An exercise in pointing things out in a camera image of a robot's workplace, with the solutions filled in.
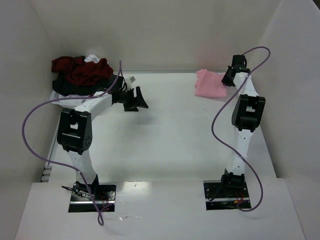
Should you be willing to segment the pink t shirt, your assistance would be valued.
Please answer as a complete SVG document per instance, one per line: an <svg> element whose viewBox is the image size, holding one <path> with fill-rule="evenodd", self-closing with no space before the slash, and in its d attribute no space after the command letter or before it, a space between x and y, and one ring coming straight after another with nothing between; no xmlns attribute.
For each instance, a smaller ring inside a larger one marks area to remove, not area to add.
<svg viewBox="0 0 320 240"><path fill-rule="evenodd" d="M200 69L196 73L195 96L202 98L225 98L227 89L222 83L225 73Z"/></svg>

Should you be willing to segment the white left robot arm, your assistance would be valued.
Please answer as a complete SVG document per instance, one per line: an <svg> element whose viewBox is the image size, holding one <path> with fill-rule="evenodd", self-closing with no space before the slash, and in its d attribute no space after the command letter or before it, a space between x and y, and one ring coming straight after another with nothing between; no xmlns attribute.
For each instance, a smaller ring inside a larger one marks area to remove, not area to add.
<svg viewBox="0 0 320 240"><path fill-rule="evenodd" d="M89 153L93 141L92 121L114 104L122 104L125 112L147 109L141 88L133 87L135 77L119 76L110 93L98 92L94 98L85 99L75 108L63 108L60 113L57 142L76 168L73 192L84 192L94 198L102 194L98 174L95 172Z"/></svg>

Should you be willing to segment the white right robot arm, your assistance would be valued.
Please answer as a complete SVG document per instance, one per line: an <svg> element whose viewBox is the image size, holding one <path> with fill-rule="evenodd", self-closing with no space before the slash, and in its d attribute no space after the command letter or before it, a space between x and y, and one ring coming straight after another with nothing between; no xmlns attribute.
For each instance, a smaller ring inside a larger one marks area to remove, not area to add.
<svg viewBox="0 0 320 240"><path fill-rule="evenodd" d="M222 79L225 86L236 87L238 90L238 99L231 116L231 124L238 134L237 152L221 177L221 193L226 197L234 196L245 186L245 162L242 158L247 157L251 137L260 125L266 103L266 99L255 90L249 72L246 57L236 54Z"/></svg>

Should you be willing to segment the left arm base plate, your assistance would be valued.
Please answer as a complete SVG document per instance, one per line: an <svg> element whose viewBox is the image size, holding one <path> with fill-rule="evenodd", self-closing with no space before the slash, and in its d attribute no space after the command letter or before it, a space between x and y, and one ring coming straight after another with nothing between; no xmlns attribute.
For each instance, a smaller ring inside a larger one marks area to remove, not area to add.
<svg viewBox="0 0 320 240"><path fill-rule="evenodd" d="M94 201L103 212L114 212L116 205L116 183L101 183L98 193L94 195ZM95 212L95 206L90 195L85 190L80 190L75 184L73 188L65 187L71 191L68 212L69 213L90 213Z"/></svg>

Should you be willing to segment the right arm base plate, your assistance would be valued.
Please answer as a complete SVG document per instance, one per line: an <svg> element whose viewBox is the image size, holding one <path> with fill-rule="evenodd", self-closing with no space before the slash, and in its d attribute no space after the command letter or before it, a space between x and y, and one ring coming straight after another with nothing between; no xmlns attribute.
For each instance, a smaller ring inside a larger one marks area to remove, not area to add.
<svg viewBox="0 0 320 240"><path fill-rule="evenodd" d="M223 192L221 182L217 180L204 181L203 188L207 211L236 210L237 205L245 210L252 208L246 183L241 189L233 190L231 193Z"/></svg>

